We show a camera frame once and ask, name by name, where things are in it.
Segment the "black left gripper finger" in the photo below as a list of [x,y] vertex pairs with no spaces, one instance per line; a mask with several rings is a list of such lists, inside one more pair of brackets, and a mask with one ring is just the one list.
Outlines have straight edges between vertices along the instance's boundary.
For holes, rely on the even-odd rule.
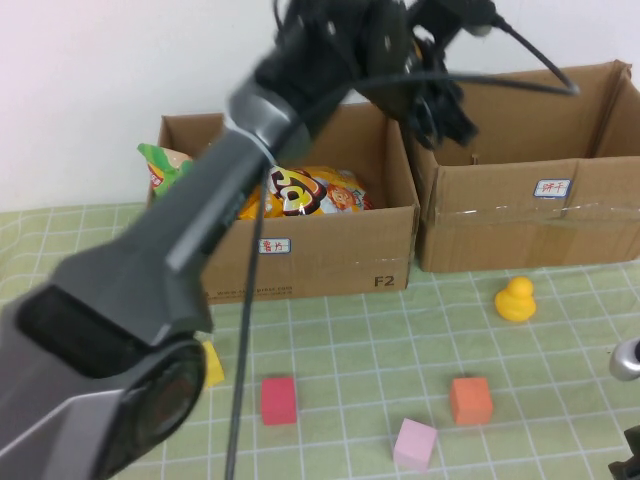
[[464,92],[457,84],[448,84],[436,101],[439,132],[460,146],[468,146],[478,134],[477,126],[462,107]]
[[428,150],[440,146],[440,128],[436,120],[434,97],[430,94],[414,98],[406,117],[407,125],[420,145]]

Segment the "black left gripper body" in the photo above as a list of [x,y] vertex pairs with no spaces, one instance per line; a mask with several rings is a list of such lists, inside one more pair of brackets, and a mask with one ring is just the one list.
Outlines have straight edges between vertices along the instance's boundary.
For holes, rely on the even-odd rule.
[[459,109],[461,89],[448,77],[445,49],[463,29],[447,1],[373,1],[367,11],[367,98],[403,120],[439,120]]

